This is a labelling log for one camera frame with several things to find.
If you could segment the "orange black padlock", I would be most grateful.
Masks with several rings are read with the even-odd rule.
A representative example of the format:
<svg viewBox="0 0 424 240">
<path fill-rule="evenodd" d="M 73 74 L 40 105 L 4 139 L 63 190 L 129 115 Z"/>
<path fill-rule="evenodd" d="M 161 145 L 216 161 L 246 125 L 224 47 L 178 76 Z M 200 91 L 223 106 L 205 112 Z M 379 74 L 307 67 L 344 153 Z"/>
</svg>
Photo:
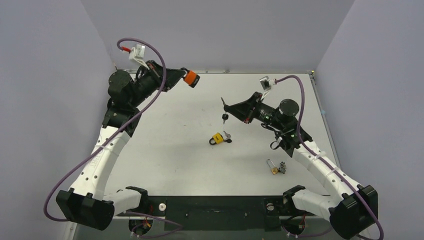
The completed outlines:
<svg viewBox="0 0 424 240">
<path fill-rule="evenodd" d="M 192 70 L 188 70 L 183 67 L 181 70 L 186 72 L 186 75 L 183 77 L 185 83 L 187 83 L 191 88 L 195 88 L 200 80 L 200 76 Z"/>
</svg>

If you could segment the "silver keys bunch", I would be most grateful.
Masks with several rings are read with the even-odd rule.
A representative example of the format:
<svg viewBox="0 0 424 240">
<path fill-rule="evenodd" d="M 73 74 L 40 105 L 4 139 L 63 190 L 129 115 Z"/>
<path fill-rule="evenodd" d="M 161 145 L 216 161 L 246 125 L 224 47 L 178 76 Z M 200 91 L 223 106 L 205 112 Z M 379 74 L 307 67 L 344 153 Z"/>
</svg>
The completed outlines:
<svg viewBox="0 0 424 240">
<path fill-rule="evenodd" d="M 223 141 L 225 143 L 231 143 L 232 142 L 231 135 L 224 130 L 222 131 L 222 138 L 223 138 Z"/>
</svg>

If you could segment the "yellow padlock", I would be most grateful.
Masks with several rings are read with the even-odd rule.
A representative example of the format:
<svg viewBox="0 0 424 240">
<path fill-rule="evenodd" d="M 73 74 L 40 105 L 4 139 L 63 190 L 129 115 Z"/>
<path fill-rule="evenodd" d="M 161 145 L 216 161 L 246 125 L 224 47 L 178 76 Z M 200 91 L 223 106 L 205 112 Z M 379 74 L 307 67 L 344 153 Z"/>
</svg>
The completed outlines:
<svg viewBox="0 0 424 240">
<path fill-rule="evenodd" d="M 223 138 L 223 136 L 222 136 L 222 134 L 221 133 L 219 133 L 219 132 L 217 132 L 217 133 L 215 133 L 210 139 L 209 139 L 209 141 L 208 141 L 208 143 L 211 145 L 211 146 L 214 146 L 214 145 L 217 145 L 217 144 L 220 144 L 220 143 L 223 143 L 225 140 L 224 140 L 224 138 Z"/>
</svg>

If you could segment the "brass padlock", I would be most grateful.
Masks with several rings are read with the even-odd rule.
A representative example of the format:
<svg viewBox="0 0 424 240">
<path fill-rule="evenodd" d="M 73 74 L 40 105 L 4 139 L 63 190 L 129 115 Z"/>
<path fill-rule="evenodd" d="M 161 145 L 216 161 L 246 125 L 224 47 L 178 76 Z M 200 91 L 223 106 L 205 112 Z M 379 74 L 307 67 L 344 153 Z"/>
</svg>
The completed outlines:
<svg viewBox="0 0 424 240">
<path fill-rule="evenodd" d="M 271 173 L 272 173 L 273 175 L 276 175 L 276 174 L 278 174 L 278 173 L 280 172 L 279 168 L 275 166 L 275 164 L 273 163 L 273 161 L 272 161 L 272 160 L 267 159 L 267 160 L 266 160 L 266 163 L 267 163 L 267 165 L 269 166 L 270 171 L 271 171 Z"/>
</svg>

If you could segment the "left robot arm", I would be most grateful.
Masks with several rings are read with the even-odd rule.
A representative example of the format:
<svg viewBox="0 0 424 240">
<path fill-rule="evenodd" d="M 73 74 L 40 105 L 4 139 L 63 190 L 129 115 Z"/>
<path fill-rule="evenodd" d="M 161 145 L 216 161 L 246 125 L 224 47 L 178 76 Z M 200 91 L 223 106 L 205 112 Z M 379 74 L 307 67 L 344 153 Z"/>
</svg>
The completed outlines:
<svg viewBox="0 0 424 240">
<path fill-rule="evenodd" d="M 164 68 L 153 60 L 140 66 L 136 77 L 122 69 L 110 75 L 107 111 L 97 144 L 74 183 L 68 190 L 59 191 L 55 199 L 67 221 L 103 231 L 115 216 L 124 212 L 149 212 L 151 204 L 146 189 L 127 186 L 105 195 L 108 179 L 139 124 L 139 105 L 151 95 L 168 92 L 179 81 L 193 88 L 199 80 L 194 71 Z"/>
</svg>

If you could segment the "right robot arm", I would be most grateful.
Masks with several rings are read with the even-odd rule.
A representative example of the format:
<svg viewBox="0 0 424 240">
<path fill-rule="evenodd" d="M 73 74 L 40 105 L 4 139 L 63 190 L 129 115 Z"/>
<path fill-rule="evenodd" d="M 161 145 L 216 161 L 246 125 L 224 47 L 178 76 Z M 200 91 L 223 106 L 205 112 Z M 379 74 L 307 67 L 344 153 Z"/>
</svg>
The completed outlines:
<svg viewBox="0 0 424 240">
<path fill-rule="evenodd" d="M 326 197 L 297 185 L 283 193 L 283 209 L 289 214 L 299 210 L 319 216 L 346 240 L 359 236 L 378 218 L 377 191 L 347 176 L 298 126 L 300 107 L 296 101 L 283 99 L 273 108 L 263 103 L 262 97 L 255 92 L 245 101 L 224 104 L 223 109 L 245 124 L 258 120 L 263 128 L 273 131 L 277 147 L 308 170 L 329 194 Z"/>
</svg>

